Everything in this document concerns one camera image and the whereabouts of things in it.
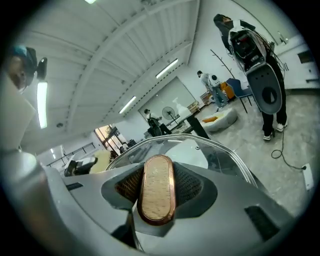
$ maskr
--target white shirt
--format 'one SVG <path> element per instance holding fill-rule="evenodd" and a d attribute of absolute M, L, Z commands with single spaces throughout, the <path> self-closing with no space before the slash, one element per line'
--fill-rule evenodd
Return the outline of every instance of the white shirt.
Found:
<path fill-rule="evenodd" d="M 213 80 L 212 76 L 213 76 L 212 74 L 203 73 L 200 77 L 201 82 L 204 84 L 205 88 L 208 91 L 211 91 L 212 88 L 219 87 L 221 84 L 218 78 L 216 80 Z"/>
<path fill-rule="evenodd" d="M 146 121 L 148 121 L 150 118 L 158 119 L 159 116 L 157 116 L 155 113 L 149 113 L 146 115 Z"/>

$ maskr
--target sneaker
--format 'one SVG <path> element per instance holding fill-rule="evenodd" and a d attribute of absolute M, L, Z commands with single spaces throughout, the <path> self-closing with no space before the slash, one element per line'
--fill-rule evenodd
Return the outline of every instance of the sneaker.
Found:
<path fill-rule="evenodd" d="M 264 141 L 270 141 L 271 140 L 271 134 L 269 136 L 264 135 L 263 136 Z"/>
<path fill-rule="evenodd" d="M 285 125 L 281 124 L 281 123 L 278 123 L 276 125 L 276 130 L 280 133 L 282 133 L 284 131 L 284 128 L 288 126 L 288 120 L 285 122 Z"/>
<path fill-rule="evenodd" d="M 276 134 L 275 134 L 275 129 L 273 129 L 273 128 L 272 128 L 272 132 L 271 132 L 271 134 L 270 134 L 269 136 L 266 136 L 266 135 L 263 136 L 263 140 L 264 140 L 264 141 L 270 141 L 270 140 L 271 140 L 271 136 L 272 136 L 272 137 L 275 137 L 275 136 L 276 136 Z"/>

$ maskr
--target wall outlet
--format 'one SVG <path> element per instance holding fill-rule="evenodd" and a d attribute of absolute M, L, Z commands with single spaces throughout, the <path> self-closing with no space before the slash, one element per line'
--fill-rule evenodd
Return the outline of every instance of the wall outlet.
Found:
<path fill-rule="evenodd" d="M 314 187 L 314 178 L 312 175 L 310 164 L 304 165 L 305 169 L 302 170 L 304 177 L 304 184 L 307 191 L 310 191 Z"/>

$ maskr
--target white wall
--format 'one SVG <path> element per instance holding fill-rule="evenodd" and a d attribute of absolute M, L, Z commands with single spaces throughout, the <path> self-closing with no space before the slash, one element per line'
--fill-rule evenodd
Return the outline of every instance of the white wall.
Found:
<path fill-rule="evenodd" d="M 77 138 L 64 143 L 62 146 L 65 151 L 65 154 L 68 155 L 71 152 L 74 152 L 74 151 L 76 151 L 76 150 L 78 150 L 88 144 L 91 144 L 91 143 L 93 143 L 93 145 L 95 146 L 95 149 L 93 149 L 93 150 L 106 150 L 94 132 L 90 132 L 89 134 L 87 134 L 85 136 L 79 135 Z M 63 157 L 60 146 L 53 147 L 52 149 L 53 149 L 53 153 L 55 155 L 55 159 L 53 158 L 53 154 L 51 153 L 50 149 L 46 150 L 36 156 L 36 158 L 41 163 L 43 163 L 45 166 L 49 165 L 52 162 L 54 162 L 55 160 Z"/>
<path fill-rule="evenodd" d="M 151 113 L 154 113 L 158 117 L 163 117 L 162 110 L 164 107 L 171 107 L 175 115 L 177 115 L 179 112 L 176 102 L 186 108 L 195 102 L 195 98 L 177 77 L 158 91 L 156 95 L 139 109 L 139 112 L 146 118 L 144 111 L 145 109 L 149 109 Z M 170 121 L 165 118 L 162 119 L 165 125 Z"/>
<path fill-rule="evenodd" d="M 213 22 L 215 15 L 223 14 L 233 20 L 244 20 L 254 25 L 256 31 L 264 35 L 269 41 L 272 41 L 272 36 L 256 18 L 231 0 L 202 0 L 199 13 L 195 42 L 192 47 L 188 64 L 189 69 L 182 72 L 178 77 L 184 85 L 195 94 L 197 89 L 191 89 L 191 87 L 196 86 L 198 88 L 198 84 L 195 85 L 196 82 L 194 78 L 189 78 L 193 75 L 197 79 L 198 70 L 201 70 L 204 73 L 214 74 L 219 77 L 222 82 L 231 78 L 232 76 L 228 70 L 223 67 L 217 57 L 213 56 L 211 53 L 210 49 L 212 49 L 220 58 L 222 58 L 237 79 L 245 80 L 246 77 L 243 72 L 240 71 L 235 61 L 229 57 L 226 52 L 226 48 L 221 40 L 220 31 Z"/>
<path fill-rule="evenodd" d="M 145 139 L 144 133 L 149 129 L 147 121 L 138 111 L 131 113 L 124 121 L 114 124 L 127 141 L 140 142 Z"/>
<path fill-rule="evenodd" d="M 285 38 L 292 38 L 299 31 L 287 15 L 271 0 L 233 0 L 248 12 L 253 14 L 273 36 L 276 43 L 280 44 L 278 31 Z"/>
<path fill-rule="evenodd" d="M 178 78 L 183 85 L 189 90 L 194 99 L 199 102 L 199 106 L 204 106 L 204 102 L 200 98 L 201 95 L 206 93 L 206 87 L 201 83 L 197 76 L 197 71 L 191 67 L 184 66 L 178 73 Z"/>

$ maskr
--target ceiling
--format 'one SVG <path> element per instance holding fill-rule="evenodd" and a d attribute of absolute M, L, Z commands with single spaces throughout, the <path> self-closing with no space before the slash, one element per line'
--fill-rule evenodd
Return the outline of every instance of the ceiling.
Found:
<path fill-rule="evenodd" d="M 40 129 L 36 115 L 22 145 L 117 123 L 142 106 L 188 64 L 199 4 L 64 0 L 43 8 L 17 43 L 35 48 L 38 61 L 48 58 L 47 128 Z M 156 79 L 176 58 L 178 64 Z M 24 95 L 37 109 L 36 82 Z M 120 115 L 133 96 L 137 100 Z"/>

